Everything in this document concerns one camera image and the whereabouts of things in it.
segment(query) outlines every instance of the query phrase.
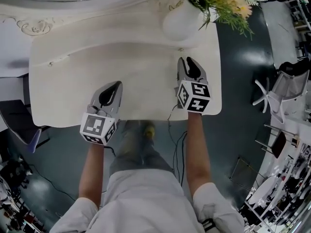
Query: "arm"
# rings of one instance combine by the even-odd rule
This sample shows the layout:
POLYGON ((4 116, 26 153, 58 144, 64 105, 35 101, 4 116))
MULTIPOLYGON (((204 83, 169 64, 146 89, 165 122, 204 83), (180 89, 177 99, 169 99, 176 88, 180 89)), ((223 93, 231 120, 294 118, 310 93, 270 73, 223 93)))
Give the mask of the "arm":
POLYGON ((201 185, 211 182, 202 116, 198 113, 188 112, 186 163, 187 180, 193 197, 201 185))
POLYGON ((79 198, 58 220, 50 233, 85 232, 98 212, 102 196, 104 148, 92 144, 79 185, 79 198))
POLYGON ((231 207, 211 180, 210 163, 200 114, 188 114, 187 180, 198 221, 223 233, 244 231, 243 217, 231 207))
POLYGON ((93 201, 97 208, 101 204, 103 172, 104 148, 101 145, 92 144, 88 150, 80 179, 79 198, 93 201))

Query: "white shirt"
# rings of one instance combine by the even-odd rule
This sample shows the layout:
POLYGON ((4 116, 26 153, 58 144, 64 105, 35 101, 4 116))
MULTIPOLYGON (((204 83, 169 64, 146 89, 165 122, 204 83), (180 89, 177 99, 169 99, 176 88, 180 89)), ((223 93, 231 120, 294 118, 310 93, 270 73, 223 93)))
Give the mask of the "white shirt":
POLYGON ((199 187, 191 204, 172 173, 127 170, 110 177, 101 210, 79 198, 50 233, 204 233, 209 218, 222 233, 244 231, 242 216, 214 183, 199 187))

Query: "dark gray floor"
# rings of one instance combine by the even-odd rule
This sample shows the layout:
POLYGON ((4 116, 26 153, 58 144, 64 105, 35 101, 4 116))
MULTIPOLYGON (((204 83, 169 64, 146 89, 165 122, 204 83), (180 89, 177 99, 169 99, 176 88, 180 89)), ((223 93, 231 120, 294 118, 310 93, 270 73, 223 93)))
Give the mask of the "dark gray floor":
MULTIPOLYGON (((216 116, 203 117, 213 180, 221 193, 237 207, 242 205, 248 192, 232 183, 228 177, 239 156, 259 170, 264 152, 254 139, 259 127, 270 120, 269 113, 262 114, 259 107, 254 107, 250 103, 255 88, 252 80, 254 76, 265 77, 274 70, 270 38, 259 8, 254 9, 249 23, 255 33, 252 40, 233 32, 227 25, 217 25, 223 108, 216 116)), ((168 135, 167 122, 158 121, 155 124, 157 128, 155 148, 172 165, 174 144, 168 135)), ((186 122, 172 123, 171 130, 176 141, 186 130, 186 122)), ((25 160, 29 164, 34 164, 57 189, 77 198, 88 145, 79 135, 79 127, 51 128, 47 133, 51 140, 37 149, 35 154, 25 152, 25 148, 15 137, 12 137, 13 141, 10 142, 10 151, 15 154, 22 153, 25 160)), ((118 130, 110 145, 117 150, 120 140, 118 130)), ((181 171, 181 146, 178 148, 178 157, 181 171)), ((108 181, 108 167, 112 160, 113 155, 107 150, 103 190, 108 181)), ((255 175, 246 182, 251 185, 254 179, 255 175)), ((184 182, 183 187, 186 194, 189 194, 187 182, 184 182)), ((30 184, 22 191, 22 197, 37 217, 45 222, 47 229, 57 221, 58 215, 63 215, 73 203, 67 195, 56 191, 49 182, 37 174, 30 177, 30 184)))

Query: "yellow shoe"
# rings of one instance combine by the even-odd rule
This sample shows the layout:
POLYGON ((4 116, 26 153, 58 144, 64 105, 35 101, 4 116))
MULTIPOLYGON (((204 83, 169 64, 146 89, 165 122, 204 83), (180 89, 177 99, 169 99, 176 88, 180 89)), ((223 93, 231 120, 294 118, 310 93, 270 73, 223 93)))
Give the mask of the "yellow shoe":
POLYGON ((147 121, 146 122, 146 128, 144 131, 144 136, 149 138, 149 139, 153 139, 154 135, 155 135, 155 125, 152 121, 147 121))

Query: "white wall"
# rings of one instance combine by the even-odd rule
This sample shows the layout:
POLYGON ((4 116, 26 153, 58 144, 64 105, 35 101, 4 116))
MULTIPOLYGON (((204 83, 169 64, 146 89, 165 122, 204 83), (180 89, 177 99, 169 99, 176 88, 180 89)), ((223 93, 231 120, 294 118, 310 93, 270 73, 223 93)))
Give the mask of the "white wall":
MULTIPOLYGON (((17 100, 24 102, 22 78, 0 78, 0 101, 17 100)), ((7 127, 0 117, 0 132, 7 127)))
POLYGON ((14 19, 0 21, 0 77, 19 77, 28 73, 32 40, 14 19))

